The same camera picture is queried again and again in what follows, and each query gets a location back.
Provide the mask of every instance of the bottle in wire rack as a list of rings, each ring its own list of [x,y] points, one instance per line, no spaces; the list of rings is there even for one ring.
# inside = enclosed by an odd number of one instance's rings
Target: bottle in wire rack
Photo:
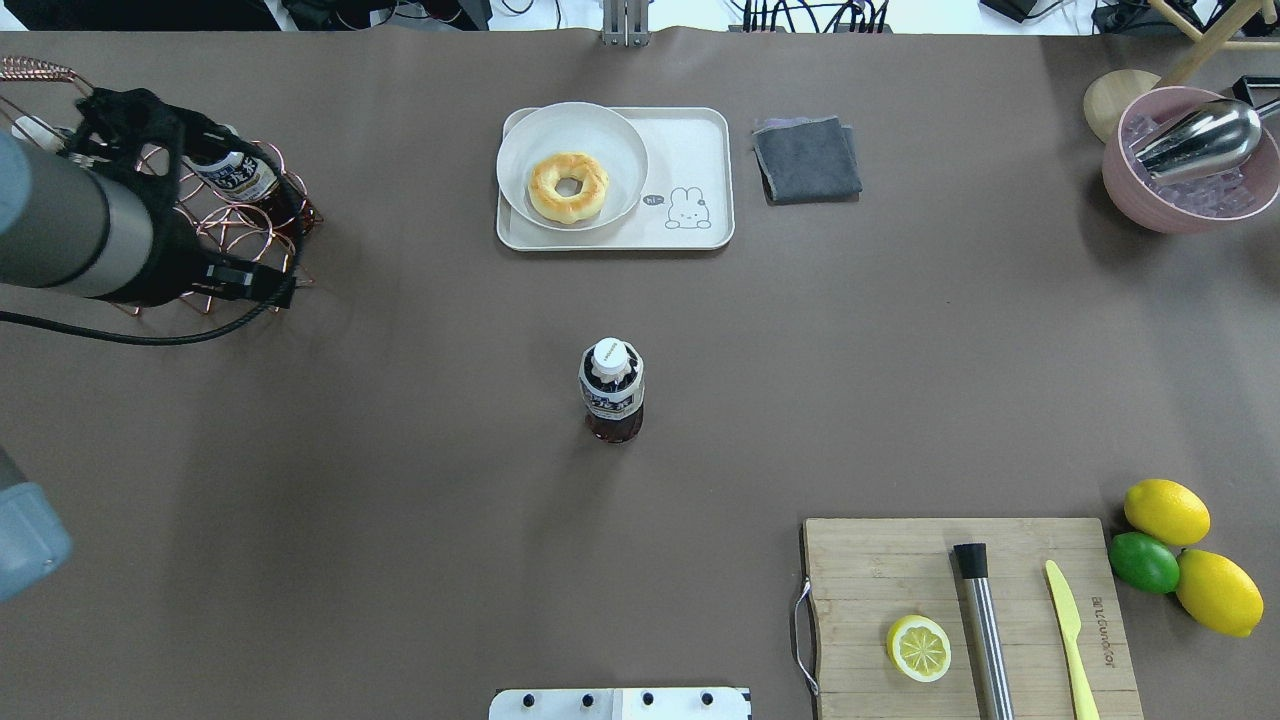
[[[232,135],[236,129],[223,126]],[[314,211],[303,205],[298,209],[280,190],[280,178],[266,163],[251,158],[238,150],[228,150],[215,137],[201,136],[188,142],[187,160],[191,169],[206,183],[232,202],[252,205],[266,214],[280,234],[297,240],[302,231],[311,228]],[[255,213],[244,213],[244,220],[261,227],[261,218]]]

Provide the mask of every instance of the white bowl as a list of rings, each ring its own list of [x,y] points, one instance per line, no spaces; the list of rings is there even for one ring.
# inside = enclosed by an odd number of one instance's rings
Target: white bowl
[[[534,165],[557,152],[586,152],[609,174],[599,214],[564,225],[541,217],[529,202]],[[498,188],[526,220],[553,231],[586,231],[626,215],[640,201],[649,174],[644,140],[626,118],[590,102],[539,108],[511,128],[498,147]]]

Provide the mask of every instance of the yellow knife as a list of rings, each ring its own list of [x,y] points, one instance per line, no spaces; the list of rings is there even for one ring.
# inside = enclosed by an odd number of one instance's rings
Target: yellow knife
[[[1053,596],[1053,610],[1057,611],[1057,625],[1062,629],[1062,647],[1066,648],[1066,669],[1071,674],[1071,702],[1075,703],[1075,720],[1098,720],[1098,706],[1093,703],[1093,691],[1089,679],[1084,676],[1084,662],[1080,661],[1080,648],[1075,638],[1080,635],[1080,611],[1075,607],[1071,585],[1059,570],[1057,562],[1044,561],[1044,574],[1048,575],[1048,589]]]

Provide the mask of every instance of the folded towel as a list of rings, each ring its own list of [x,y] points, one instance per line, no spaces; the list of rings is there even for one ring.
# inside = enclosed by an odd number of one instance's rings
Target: folded towel
[[[769,119],[753,135],[774,202],[844,200],[863,191],[854,128],[838,118]]]

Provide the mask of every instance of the wooden cutting board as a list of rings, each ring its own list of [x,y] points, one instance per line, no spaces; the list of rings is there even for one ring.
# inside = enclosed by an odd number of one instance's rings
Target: wooden cutting board
[[[809,519],[805,565],[817,630],[819,720],[972,717],[978,682],[969,662],[963,591],[951,547],[987,543],[1005,669],[1016,717],[1073,720],[1066,656],[1044,561],[1071,585],[1079,648],[1105,720],[1142,720],[1120,605],[1096,518]],[[932,618],[951,639],[951,670],[916,683],[890,662],[890,625]]]

